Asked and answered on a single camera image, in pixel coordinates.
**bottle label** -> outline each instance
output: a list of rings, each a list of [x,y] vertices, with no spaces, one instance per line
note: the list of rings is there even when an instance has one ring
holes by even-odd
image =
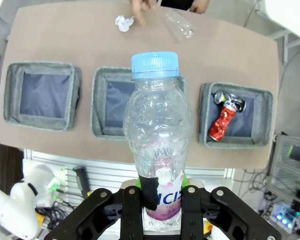
[[[181,185],[184,173],[180,171],[179,176],[165,185],[159,184],[157,188],[158,205],[156,210],[146,210],[153,219],[165,221],[175,216],[181,208]]]

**clear plastic bottle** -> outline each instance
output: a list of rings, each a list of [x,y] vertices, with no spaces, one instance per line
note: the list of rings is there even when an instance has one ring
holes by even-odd
[[[125,109],[124,134],[134,155],[149,229],[180,224],[181,185],[194,132],[185,94],[176,86],[175,52],[145,52],[131,59],[135,90]]]

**black tape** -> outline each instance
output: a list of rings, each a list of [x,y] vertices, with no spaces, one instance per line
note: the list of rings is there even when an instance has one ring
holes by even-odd
[[[140,176],[140,183],[142,187],[142,195],[144,206],[150,210],[157,210],[157,206],[159,203],[158,197],[158,186],[159,179],[157,177],[143,177]]]

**crushed red soda can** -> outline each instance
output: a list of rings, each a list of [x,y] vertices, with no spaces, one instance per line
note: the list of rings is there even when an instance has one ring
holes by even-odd
[[[220,141],[225,136],[228,125],[236,112],[236,104],[232,101],[226,101],[223,104],[220,117],[212,124],[208,135],[215,141]]]

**bolt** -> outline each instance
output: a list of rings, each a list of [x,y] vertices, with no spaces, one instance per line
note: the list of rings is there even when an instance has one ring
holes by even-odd
[[[216,194],[217,194],[218,196],[222,196],[222,195],[224,194],[224,191],[218,190],[218,191],[216,191]]]
[[[194,187],[189,187],[189,188],[188,188],[188,192],[191,193],[191,194],[193,194],[195,191],[196,191],[196,190],[195,190]]]
[[[105,196],[107,196],[107,193],[105,191],[103,191],[101,194],[100,194],[100,197],[104,198]]]

